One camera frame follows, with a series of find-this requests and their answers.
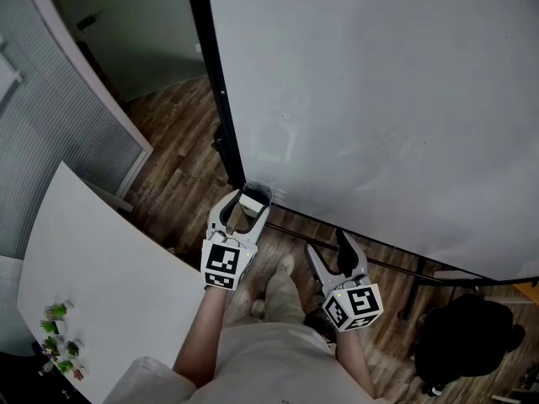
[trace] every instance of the white sneaker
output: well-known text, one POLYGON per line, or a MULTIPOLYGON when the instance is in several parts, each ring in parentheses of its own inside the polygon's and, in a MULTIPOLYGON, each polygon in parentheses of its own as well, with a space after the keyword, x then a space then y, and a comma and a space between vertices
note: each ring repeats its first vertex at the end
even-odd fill
POLYGON ((292 275, 292 271, 294 270, 294 264, 296 261, 294 260, 294 256, 292 256, 290 253, 287 253, 282 256, 282 258, 279 259, 279 263, 277 263, 277 269, 275 272, 284 272, 287 273, 290 277, 292 275))
POLYGON ((266 303, 264 300, 261 300, 260 298, 253 301, 253 304, 251 305, 251 316, 253 316, 255 319, 261 319, 264 317, 264 314, 266 312, 266 303))

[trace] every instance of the white shirt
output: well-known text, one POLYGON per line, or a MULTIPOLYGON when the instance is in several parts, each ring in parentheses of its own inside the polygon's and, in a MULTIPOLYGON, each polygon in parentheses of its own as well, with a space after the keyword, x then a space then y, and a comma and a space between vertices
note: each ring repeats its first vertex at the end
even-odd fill
POLYGON ((309 327, 260 323, 221 332, 212 382, 195 385, 152 358, 139 358, 105 404, 371 404, 373 400, 309 327))

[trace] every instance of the forearm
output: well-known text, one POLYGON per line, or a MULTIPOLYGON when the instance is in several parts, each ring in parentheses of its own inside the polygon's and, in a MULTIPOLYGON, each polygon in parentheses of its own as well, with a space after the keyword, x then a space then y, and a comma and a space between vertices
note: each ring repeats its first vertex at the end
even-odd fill
POLYGON ((337 332, 337 360, 357 384, 375 398, 376 391, 357 331, 337 332))
POLYGON ((213 379, 227 291, 210 287, 179 351, 173 371, 201 388, 213 379))

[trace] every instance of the wooden floor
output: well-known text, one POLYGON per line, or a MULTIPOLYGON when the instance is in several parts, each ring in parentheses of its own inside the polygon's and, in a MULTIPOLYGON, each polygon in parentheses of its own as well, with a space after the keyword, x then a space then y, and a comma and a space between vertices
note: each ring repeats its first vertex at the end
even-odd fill
MULTIPOLYGON (((210 85, 206 77, 184 82, 128 104, 127 113, 155 150, 126 200, 135 206, 127 220, 165 247, 174 247, 186 262, 200 266, 200 247, 210 208, 232 190, 211 139, 218 125, 210 85)), ((274 207, 269 222, 303 235, 335 243, 334 230, 316 221, 274 207)), ((382 244, 357 238, 370 258, 403 268, 415 268, 418 259, 382 244)), ((253 267, 233 294, 227 306, 225 323, 248 313, 251 301, 261 296, 279 257, 293 253, 296 282, 303 309, 314 307, 315 285, 303 255, 304 241, 265 228, 259 240, 259 253, 253 267)), ((334 262, 334 252, 322 250, 334 262)), ((425 273, 440 265, 429 262, 425 273)), ((361 329, 373 380, 380 396, 390 402, 483 403, 493 394, 507 395, 533 363, 539 361, 539 307, 512 305, 515 321, 526 328, 523 345, 509 353, 491 375, 460 379, 446 387, 442 396, 429 398, 420 393, 420 380, 414 378, 409 359, 418 334, 418 317, 430 307, 443 306, 451 298, 451 288, 424 287, 410 321, 397 317, 404 307, 413 278, 388 268, 370 266, 373 282, 380 286, 385 312, 373 326, 361 329)), ((456 290, 455 296, 463 290, 456 290)), ((512 286, 483 288, 487 295, 517 295, 512 286)))

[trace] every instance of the white table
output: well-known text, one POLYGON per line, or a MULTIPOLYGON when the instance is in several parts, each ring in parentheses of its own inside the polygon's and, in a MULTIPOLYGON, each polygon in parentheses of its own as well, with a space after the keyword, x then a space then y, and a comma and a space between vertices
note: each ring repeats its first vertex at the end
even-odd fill
POLYGON ((133 359, 172 366, 204 293, 200 273, 120 217, 64 163, 51 181, 24 256, 17 307, 35 338, 45 306, 70 300, 67 338, 86 346, 83 381, 100 404, 133 359))

